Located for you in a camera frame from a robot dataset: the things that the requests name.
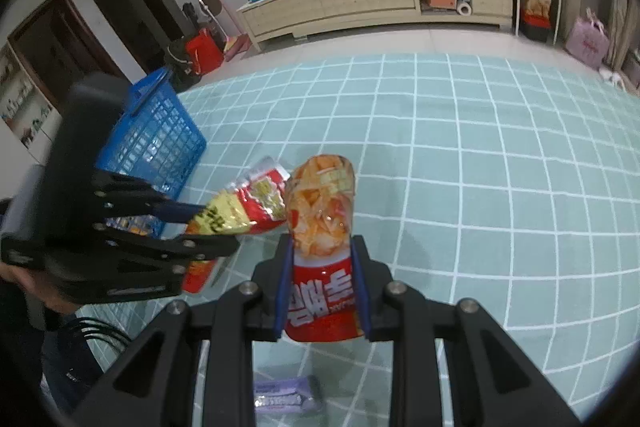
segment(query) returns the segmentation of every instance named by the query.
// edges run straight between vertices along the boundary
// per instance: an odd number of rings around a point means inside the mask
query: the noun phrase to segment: curtain
[[[607,64],[613,71],[620,71],[631,39],[640,23],[638,0],[611,0],[609,23],[609,50]]]

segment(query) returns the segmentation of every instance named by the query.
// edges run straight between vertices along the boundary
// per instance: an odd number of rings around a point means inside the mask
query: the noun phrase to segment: snack chip
[[[286,331],[300,342],[333,342],[362,334],[351,283],[355,177],[348,159],[313,156],[285,190],[294,267]]]
[[[270,156],[230,182],[193,216],[185,233],[262,233],[284,223],[284,184],[289,173]],[[182,289],[199,292],[210,279],[216,260],[193,261]]]

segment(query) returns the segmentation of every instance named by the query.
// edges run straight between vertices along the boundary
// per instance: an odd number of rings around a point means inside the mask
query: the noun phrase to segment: pink bag
[[[587,66],[597,70],[609,49],[609,37],[596,15],[587,8],[587,20],[578,17],[564,48]]]

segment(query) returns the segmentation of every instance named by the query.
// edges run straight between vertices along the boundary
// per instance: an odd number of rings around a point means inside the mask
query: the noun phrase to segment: blue plastic basket
[[[96,167],[142,178],[175,200],[207,141],[171,87],[172,74],[161,68],[131,86],[127,107]],[[154,237],[164,227],[152,216],[119,217],[108,224]]]

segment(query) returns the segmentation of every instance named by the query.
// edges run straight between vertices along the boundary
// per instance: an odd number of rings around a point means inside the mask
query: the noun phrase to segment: paper towel roll
[[[460,15],[471,15],[471,4],[464,1],[458,1],[456,12],[458,12]]]

